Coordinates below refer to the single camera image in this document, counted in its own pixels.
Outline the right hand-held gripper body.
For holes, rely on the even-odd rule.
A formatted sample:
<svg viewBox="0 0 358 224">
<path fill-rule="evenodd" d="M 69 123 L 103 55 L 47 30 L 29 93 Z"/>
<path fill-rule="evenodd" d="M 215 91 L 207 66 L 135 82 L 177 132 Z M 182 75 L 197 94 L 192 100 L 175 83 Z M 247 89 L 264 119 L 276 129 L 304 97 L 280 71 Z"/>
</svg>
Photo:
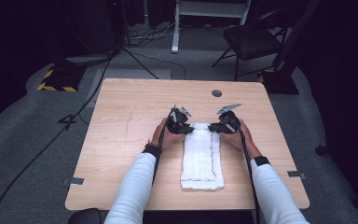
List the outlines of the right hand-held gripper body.
<svg viewBox="0 0 358 224">
<path fill-rule="evenodd" d="M 235 133 L 240 128 L 241 123 L 233 112 L 233 109 L 239 106 L 241 106 L 241 103 L 225 105 L 217 112 L 220 123 L 222 124 L 222 126 L 217 129 L 221 130 L 221 133 Z"/>
</svg>

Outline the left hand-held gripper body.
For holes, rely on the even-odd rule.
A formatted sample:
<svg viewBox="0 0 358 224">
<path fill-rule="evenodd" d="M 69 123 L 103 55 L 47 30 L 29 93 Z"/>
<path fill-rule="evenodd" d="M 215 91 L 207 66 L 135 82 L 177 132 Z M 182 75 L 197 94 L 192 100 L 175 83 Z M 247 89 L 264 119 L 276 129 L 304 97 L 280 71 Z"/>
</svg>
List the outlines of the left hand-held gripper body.
<svg viewBox="0 0 358 224">
<path fill-rule="evenodd" d="M 167 127 L 171 133 L 179 134 L 186 130 L 184 127 L 190 117 L 190 113 L 184 108 L 174 106 L 167 118 Z"/>
</svg>

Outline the white towel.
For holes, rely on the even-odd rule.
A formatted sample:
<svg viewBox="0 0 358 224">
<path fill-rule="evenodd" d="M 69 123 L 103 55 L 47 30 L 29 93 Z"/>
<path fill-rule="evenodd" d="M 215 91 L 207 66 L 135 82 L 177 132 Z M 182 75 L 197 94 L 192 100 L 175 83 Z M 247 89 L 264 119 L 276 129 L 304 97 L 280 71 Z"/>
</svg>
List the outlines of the white towel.
<svg viewBox="0 0 358 224">
<path fill-rule="evenodd" d="M 209 123 L 191 123 L 185 137 L 181 173 L 182 189 L 218 190 L 225 186 L 220 155 L 220 135 Z"/>
</svg>

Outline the person's left hand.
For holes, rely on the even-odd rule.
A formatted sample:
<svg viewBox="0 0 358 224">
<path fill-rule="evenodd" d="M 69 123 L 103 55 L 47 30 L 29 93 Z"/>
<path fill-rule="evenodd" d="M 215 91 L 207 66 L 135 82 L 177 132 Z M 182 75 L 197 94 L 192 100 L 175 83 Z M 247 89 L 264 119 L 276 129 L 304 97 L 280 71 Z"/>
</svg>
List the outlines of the person's left hand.
<svg viewBox="0 0 358 224">
<path fill-rule="evenodd" d="M 163 119 L 154 131 L 152 140 L 150 141 L 153 146 L 160 146 L 162 150 L 171 148 L 174 144 L 182 142 L 185 138 L 182 133 L 170 133 L 167 129 L 164 129 L 165 123 L 166 119 Z"/>
</svg>

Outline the person's right hand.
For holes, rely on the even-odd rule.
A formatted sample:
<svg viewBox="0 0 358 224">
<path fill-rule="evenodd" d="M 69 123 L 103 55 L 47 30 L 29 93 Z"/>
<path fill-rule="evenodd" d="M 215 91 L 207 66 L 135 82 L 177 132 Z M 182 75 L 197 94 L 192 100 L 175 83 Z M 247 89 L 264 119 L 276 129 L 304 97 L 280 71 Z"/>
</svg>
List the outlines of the person's right hand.
<svg viewBox="0 0 358 224">
<path fill-rule="evenodd" d="M 260 157 L 261 153 L 255 145 L 247 125 L 242 119 L 240 120 L 240 124 L 240 129 L 236 133 L 220 133 L 221 138 L 235 148 L 247 151 L 250 160 Z"/>
</svg>

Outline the black slanted stand with base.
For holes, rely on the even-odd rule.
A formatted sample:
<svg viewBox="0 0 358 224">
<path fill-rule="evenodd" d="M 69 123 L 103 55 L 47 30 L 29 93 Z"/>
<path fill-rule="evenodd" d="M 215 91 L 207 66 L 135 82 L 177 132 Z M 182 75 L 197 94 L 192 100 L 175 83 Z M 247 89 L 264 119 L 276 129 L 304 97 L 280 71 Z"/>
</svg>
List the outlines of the black slanted stand with base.
<svg viewBox="0 0 358 224">
<path fill-rule="evenodd" d="M 312 15 L 322 0 L 310 0 L 304 15 L 298 20 L 296 26 L 288 36 L 280 53 L 274 59 L 272 70 L 264 69 L 257 73 L 258 81 L 262 83 L 269 94 L 298 94 L 292 74 L 298 60 L 296 44 L 308 25 Z"/>
</svg>

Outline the grey tape piece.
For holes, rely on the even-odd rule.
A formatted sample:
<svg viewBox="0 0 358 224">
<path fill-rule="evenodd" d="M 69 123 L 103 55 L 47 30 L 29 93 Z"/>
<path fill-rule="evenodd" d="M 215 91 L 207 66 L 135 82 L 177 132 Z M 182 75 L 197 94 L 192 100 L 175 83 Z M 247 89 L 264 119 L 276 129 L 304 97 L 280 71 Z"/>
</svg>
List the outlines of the grey tape piece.
<svg viewBox="0 0 358 224">
<path fill-rule="evenodd" d="M 308 179 L 308 177 L 306 176 L 306 174 L 301 173 L 299 171 L 287 171 L 287 174 L 289 177 L 299 177 L 300 179 L 304 180 L 304 179 Z"/>
<path fill-rule="evenodd" d="M 84 178 L 79 178 L 79 177 L 70 177 L 70 178 L 65 178 L 62 181 L 62 184 L 64 186 L 72 186 L 72 185 L 79 185 L 81 186 L 84 183 Z"/>
</svg>

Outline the black folding chair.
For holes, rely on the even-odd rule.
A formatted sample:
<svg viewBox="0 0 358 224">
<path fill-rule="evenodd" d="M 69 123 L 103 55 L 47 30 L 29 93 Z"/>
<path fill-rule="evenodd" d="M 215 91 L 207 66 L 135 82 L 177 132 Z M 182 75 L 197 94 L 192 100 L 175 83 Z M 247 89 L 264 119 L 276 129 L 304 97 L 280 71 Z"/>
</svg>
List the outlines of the black folding chair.
<svg viewBox="0 0 358 224">
<path fill-rule="evenodd" d="M 213 63 L 213 67 L 223 59 L 234 57 L 234 80 L 250 75 L 250 72 L 239 73 L 239 61 L 251 61 L 278 53 L 286 38 L 288 25 L 284 25 L 283 21 L 288 16 L 289 8 L 275 9 L 247 24 L 225 29 L 223 38 L 228 48 Z"/>
</svg>

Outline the person's dark clothing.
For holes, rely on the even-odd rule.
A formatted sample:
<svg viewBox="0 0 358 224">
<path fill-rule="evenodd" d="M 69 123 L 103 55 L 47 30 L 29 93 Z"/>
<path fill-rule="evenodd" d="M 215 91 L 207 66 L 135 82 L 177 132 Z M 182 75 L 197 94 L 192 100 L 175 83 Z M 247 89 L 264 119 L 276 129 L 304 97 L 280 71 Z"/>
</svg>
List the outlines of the person's dark clothing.
<svg viewBox="0 0 358 224">
<path fill-rule="evenodd" d="M 145 211 L 143 224 L 255 224 L 249 211 Z"/>
</svg>

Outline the dark cabinet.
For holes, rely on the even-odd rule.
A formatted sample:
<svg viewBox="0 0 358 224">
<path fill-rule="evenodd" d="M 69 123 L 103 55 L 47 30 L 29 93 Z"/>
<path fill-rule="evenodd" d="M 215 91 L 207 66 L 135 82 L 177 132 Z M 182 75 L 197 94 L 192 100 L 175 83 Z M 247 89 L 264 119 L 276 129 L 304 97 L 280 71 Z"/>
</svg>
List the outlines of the dark cabinet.
<svg viewBox="0 0 358 224">
<path fill-rule="evenodd" d="M 54 0 L 77 42 L 93 61 L 106 62 L 120 51 L 122 12 L 111 0 Z"/>
</svg>

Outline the yellow-black striped stand base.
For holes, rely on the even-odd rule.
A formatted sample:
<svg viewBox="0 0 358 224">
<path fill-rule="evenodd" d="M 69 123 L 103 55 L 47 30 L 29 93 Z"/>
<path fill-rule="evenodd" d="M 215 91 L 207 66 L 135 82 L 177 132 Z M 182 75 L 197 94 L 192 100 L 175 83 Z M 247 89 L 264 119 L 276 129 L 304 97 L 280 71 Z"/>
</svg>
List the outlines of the yellow-black striped stand base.
<svg viewBox="0 0 358 224">
<path fill-rule="evenodd" d="M 52 65 L 46 72 L 37 89 L 39 91 L 76 92 L 79 90 L 79 84 L 85 71 L 85 67 L 75 65 L 70 65 L 66 68 Z"/>
</svg>

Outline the black rounded seat part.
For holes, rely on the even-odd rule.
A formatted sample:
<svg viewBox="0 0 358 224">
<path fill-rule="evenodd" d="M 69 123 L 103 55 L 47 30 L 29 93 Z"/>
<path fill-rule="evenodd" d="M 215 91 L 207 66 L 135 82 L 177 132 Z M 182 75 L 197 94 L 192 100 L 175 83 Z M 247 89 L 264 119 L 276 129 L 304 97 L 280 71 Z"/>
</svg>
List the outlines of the black rounded seat part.
<svg viewBox="0 0 358 224">
<path fill-rule="evenodd" d="M 68 224 L 102 224 L 101 213 L 97 208 L 89 208 L 71 215 Z"/>
</svg>

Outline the white desk frame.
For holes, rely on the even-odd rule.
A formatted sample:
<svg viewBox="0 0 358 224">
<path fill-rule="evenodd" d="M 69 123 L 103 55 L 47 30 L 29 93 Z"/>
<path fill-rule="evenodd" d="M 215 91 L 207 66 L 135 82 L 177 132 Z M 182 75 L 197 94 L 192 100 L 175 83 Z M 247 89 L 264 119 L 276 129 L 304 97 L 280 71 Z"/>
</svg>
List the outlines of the white desk frame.
<svg viewBox="0 0 358 224">
<path fill-rule="evenodd" d="M 252 0 L 240 3 L 213 2 L 212 0 L 175 0 L 174 31 L 172 37 L 173 54 L 179 51 L 180 27 L 182 16 L 201 16 L 239 19 L 244 24 Z"/>
</svg>

